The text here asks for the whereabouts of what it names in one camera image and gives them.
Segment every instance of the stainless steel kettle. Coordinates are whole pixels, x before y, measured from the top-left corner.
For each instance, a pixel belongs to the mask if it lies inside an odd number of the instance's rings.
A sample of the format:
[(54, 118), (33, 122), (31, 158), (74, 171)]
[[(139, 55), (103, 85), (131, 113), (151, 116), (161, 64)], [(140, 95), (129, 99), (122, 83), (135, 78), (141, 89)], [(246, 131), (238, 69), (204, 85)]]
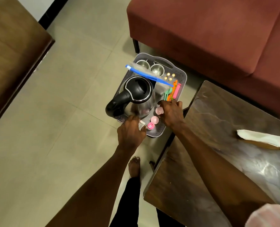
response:
[(142, 76), (132, 76), (122, 85), (120, 92), (106, 106), (108, 116), (122, 114), (147, 116), (155, 103), (155, 91), (152, 83)]

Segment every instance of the forearm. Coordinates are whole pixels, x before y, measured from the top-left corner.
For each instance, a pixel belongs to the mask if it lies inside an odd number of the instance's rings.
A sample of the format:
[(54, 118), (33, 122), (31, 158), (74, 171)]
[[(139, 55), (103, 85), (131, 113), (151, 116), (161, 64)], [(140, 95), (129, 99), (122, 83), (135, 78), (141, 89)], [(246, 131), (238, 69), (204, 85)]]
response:
[(265, 203), (274, 203), (259, 186), (206, 145), (186, 124), (174, 133), (233, 226), (244, 226), (253, 211)]
[(83, 184), (47, 227), (107, 227), (119, 185), (130, 157), (117, 148), (114, 155)]

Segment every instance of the pink sleeve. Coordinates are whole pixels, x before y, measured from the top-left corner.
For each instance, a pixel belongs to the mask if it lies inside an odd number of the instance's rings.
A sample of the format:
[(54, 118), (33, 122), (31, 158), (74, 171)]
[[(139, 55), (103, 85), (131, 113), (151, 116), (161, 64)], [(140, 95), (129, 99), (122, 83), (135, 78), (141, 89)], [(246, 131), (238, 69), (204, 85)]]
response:
[(250, 215), (245, 227), (280, 227), (280, 205), (262, 206)]

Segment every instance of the metal cup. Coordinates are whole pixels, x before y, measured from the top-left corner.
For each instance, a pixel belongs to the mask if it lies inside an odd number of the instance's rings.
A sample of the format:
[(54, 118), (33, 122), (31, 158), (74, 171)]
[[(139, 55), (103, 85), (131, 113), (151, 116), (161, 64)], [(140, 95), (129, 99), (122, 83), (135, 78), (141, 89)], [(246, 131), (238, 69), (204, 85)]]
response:
[(163, 76), (165, 70), (164, 67), (160, 64), (154, 64), (151, 66), (150, 70), (155, 73), (157, 76)]
[(145, 68), (147, 68), (149, 70), (149, 67), (150, 67), (149, 63), (147, 61), (145, 61), (145, 60), (139, 60), (139, 61), (137, 61), (136, 64), (141, 65), (141, 66), (143, 66), (143, 67), (145, 67)]

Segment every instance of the marble tabletop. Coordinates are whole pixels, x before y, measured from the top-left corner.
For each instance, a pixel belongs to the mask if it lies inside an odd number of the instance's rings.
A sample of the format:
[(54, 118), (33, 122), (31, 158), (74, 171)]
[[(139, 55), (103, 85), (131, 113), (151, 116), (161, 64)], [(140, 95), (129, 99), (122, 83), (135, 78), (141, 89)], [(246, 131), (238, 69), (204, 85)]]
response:
[[(198, 137), (280, 204), (280, 150), (236, 138), (237, 129), (280, 136), (280, 120), (209, 81), (197, 92), (185, 120)], [(186, 226), (230, 226), (176, 137), (156, 167), (144, 200)]]

